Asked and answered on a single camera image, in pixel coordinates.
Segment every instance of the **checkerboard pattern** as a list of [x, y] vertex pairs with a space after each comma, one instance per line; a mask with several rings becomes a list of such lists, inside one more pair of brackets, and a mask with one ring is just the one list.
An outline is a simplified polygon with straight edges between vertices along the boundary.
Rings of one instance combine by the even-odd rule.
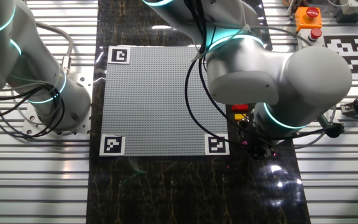
[[324, 41], [346, 60], [352, 73], [358, 73], [358, 35], [324, 36]]

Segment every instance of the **white device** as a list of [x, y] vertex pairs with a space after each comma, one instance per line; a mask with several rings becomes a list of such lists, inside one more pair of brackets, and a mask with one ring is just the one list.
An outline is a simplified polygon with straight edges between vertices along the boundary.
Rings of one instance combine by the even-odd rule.
[[[65, 104], [64, 118], [57, 130], [67, 130], [88, 114], [91, 99], [83, 86], [70, 79], [67, 65], [65, 70], [41, 41], [34, 16], [27, 5], [22, 0], [0, 0], [0, 90], [6, 83], [11, 87], [34, 81], [56, 83]], [[18, 92], [33, 88], [23, 88]], [[43, 117], [55, 110], [50, 93], [42, 90], [29, 98], [29, 102], [41, 121], [49, 122], [50, 118]]]

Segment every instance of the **black marble surface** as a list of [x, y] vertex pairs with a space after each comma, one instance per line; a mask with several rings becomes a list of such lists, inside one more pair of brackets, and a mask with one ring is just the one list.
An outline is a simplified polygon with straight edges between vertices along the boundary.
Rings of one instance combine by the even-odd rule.
[[[247, 3], [264, 17], [260, 0]], [[87, 223], [310, 223], [294, 150], [262, 162], [234, 146], [224, 157], [99, 157], [108, 46], [192, 41], [151, 29], [168, 24], [141, 0], [99, 0], [98, 19]]]

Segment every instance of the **orange button housing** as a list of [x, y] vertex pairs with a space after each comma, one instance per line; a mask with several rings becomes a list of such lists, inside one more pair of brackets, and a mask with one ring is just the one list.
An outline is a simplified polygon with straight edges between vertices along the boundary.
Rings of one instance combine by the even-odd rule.
[[[321, 22], [321, 12], [319, 8], [313, 8], [309, 10], [309, 7], [298, 7], [295, 13], [295, 22], [296, 22], [296, 31], [299, 32], [301, 29], [313, 29], [321, 28], [323, 23]], [[308, 16], [308, 13], [311, 14], [311, 11], [318, 10], [318, 15], [316, 17]]]

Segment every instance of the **black cable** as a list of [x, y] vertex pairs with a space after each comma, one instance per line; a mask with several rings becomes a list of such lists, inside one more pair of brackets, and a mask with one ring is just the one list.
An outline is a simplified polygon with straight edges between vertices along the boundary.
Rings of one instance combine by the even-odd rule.
[[187, 8], [190, 10], [191, 15], [193, 16], [194, 22], [196, 23], [199, 32], [202, 34], [203, 30], [202, 30], [201, 24], [200, 24], [200, 22], [198, 20], [198, 16], [196, 15], [193, 0], [183, 0], [183, 1], [185, 2]]
[[[212, 45], [212, 43], [214, 41], [215, 33], [216, 33], [216, 27], [214, 28], [214, 32], [212, 33], [211, 43], [209, 43], [208, 50], [209, 50], [209, 48], [211, 47], [211, 45]], [[206, 55], [204, 55], [204, 57], [203, 57], [203, 66], [204, 66], [205, 71], [208, 72], [207, 69], [206, 69], [206, 65], [205, 65], [205, 58], [206, 58]]]
[[[65, 105], [64, 105], [63, 99], [61, 99], [61, 101], [62, 101], [62, 115], [61, 115], [59, 121], [56, 123], [56, 125], [55, 125], [54, 127], [52, 127], [52, 128], [51, 128], [49, 131], [47, 131], [47, 132], [43, 132], [43, 133], [40, 134], [40, 135], [38, 135], [38, 134], [34, 135], [33, 138], [34, 138], [34, 137], [37, 137], [37, 138], [38, 138], [38, 137], [42, 137], [42, 136], [45, 136], [45, 135], [51, 133], [51, 132], [52, 132], [53, 130], [55, 130], [56, 127], [62, 122], [63, 117], [64, 117], [64, 114], [65, 114]], [[14, 137], [14, 138], [26, 138], [26, 139], [28, 139], [28, 137], [25, 137], [25, 136], [17, 136], [17, 135], [15, 135], [15, 134], [10, 133], [10, 132], [9, 132], [8, 130], [6, 130], [1, 124], [0, 124], [0, 128], [1, 128], [6, 134], [8, 134], [8, 135], [10, 135], [10, 136], [12, 136], [12, 137]]]
[[206, 50], [206, 39], [207, 39], [207, 28], [206, 28], [206, 19], [204, 14], [204, 7], [201, 0], [195, 0], [196, 1], [196, 9], [197, 13], [199, 15], [199, 19], [201, 20], [201, 27], [202, 27], [202, 37], [203, 37], [203, 43], [201, 44], [200, 53], [204, 53]]
[[0, 117], [1, 117], [1, 116], [4, 116], [4, 115], [7, 115], [7, 114], [9, 114], [10, 112], [16, 110], [16, 108], [20, 107], [20, 105], [22, 105], [26, 100], [28, 100], [28, 99], [29, 99], [32, 95], [34, 95], [35, 93], [37, 93], [37, 91], [35, 91], [35, 92], [29, 94], [28, 96], [26, 96], [22, 101], [20, 101], [18, 104], [16, 104], [16, 105], [15, 105], [14, 107], [12, 107], [11, 109], [9, 109], [9, 110], [7, 110], [7, 111], [5, 111], [5, 112], [3, 112], [3, 113], [0, 113]]
[[22, 94], [20, 94], [20, 95], [0, 97], [0, 100], [13, 100], [13, 99], [22, 98], [23, 96], [29, 96], [31, 93], [33, 93], [33, 92], [36, 93], [36, 92], [38, 92], [38, 91], [40, 91], [40, 90], [42, 90], [42, 89], [45, 89], [45, 88], [46, 88], [46, 86], [40, 86], [40, 87], [34, 88], [34, 89], [30, 90], [30, 91], [27, 91], [27, 92], [25, 92], [25, 93], [22, 93]]
[[[55, 95], [58, 95], [58, 97], [60, 97], [60, 93], [59, 91], [57, 90], [54, 90], [55, 93], [53, 93], [53, 91], [50, 92], [51, 94], [51, 97], [53, 98], [53, 103], [54, 103], [54, 106], [55, 106], [55, 109], [57, 109], [58, 107], [58, 103], [57, 103], [57, 97], [55, 98]], [[16, 136], [14, 134], [11, 134], [9, 133], [8, 131], [6, 131], [1, 125], [0, 125], [0, 128], [5, 131], [7, 134], [11, 135], [12, 137], [15, 137], [15, 138], [36, 138], [36, 137], [41, 137], [41, 136], [44, 136], [46, 135], [48, 132], [47, 132], [47, 129], [49, 127], [51, 127], [51, 125], [53, 124], [53, 122], [55, 121], [55, 118], [56, 118], [56, 115], [58, 113], [58, 110], [56, 110], [52, 116], [52, 119], [51, 119], [51, 122], [48, 123], [48, 125], [46, 125], [46, 127], [41, 130], [41, 132], [37, 133], [37, 134], [34, 134], [34, 135], [29, 135], [29, 134], [25, 134], [19, 130], [17, 130], [15, 127], [13, 127], [11, 124], [9, 124], [9, 122], [7, 122], [4, 118], [4, 116], [1, 116], [2, 120], [12, 129], [14, 130], [17, 134], [20, 134], [20, 136]]]
[[227, 140], [227, 139], [224, 139], [220, 136], [217, 136], [216, 134], [212, 133], [211, 131], [209, 131], [208, 129], [206, 129], [202, 124], [200, 124], [200, 122], [198, 122], [198, 120], [194, 117], [194, 114], [193, 112], [191, 111], [191, 108], [190, 108], [190, 104], [189, 104], [189, 99], [188, 99], [188, 84], [189, 84], [189, 78], [190, 78], [190, 74], [191, 74], [191, 71], [194, 67], [194, 64], [196, 63], [196, 60], [194, 62], [191, 63], [190, 65], [190, 68], [189, 70], [187, 71], [187, 76], [186, 76], [186, 82], [185, 82], [185, 101], [186, 101], [186, 107], [187, 107], [187, 110], [191, 116], [191, 118], [193, 119], [193, 121], [203, 130], [205, 131], [206, 133], [212, 135], [213, 137], [217, 138], [217, 139], [220, 139], [222, 141], [226, 141], [228, 143], [233, 143], [233, 144], [237, 144], [237, 145], [240, 145], [240, 146], [243, 146], [243, 144], [239, 143], [239, 142], [234, 142], [234, 141], [230, 141], [230, 140]]

